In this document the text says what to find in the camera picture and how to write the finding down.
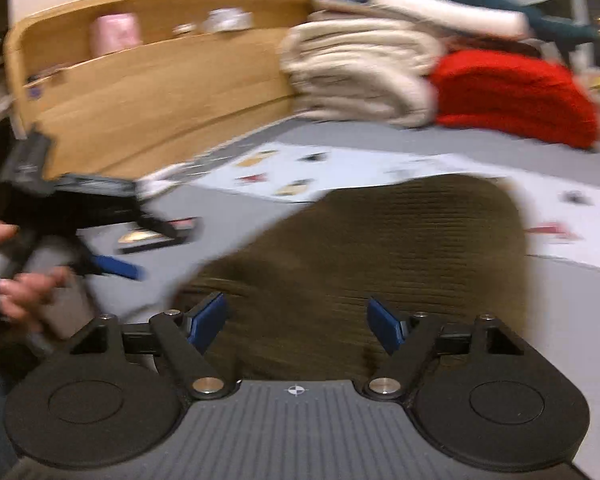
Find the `person's left hand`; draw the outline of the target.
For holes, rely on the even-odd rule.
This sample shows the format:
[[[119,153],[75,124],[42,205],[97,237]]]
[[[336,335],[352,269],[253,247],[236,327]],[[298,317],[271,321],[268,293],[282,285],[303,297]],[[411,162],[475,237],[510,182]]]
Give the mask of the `person's left hand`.
[[[0,221],[0,245],[14,237],[18,228]],[[47,273],[20,273],[11,280],[0,279],[0,313],[27,332],[41,333],[43,310],[55,290],[65,286],[71,272],[61,266]]]

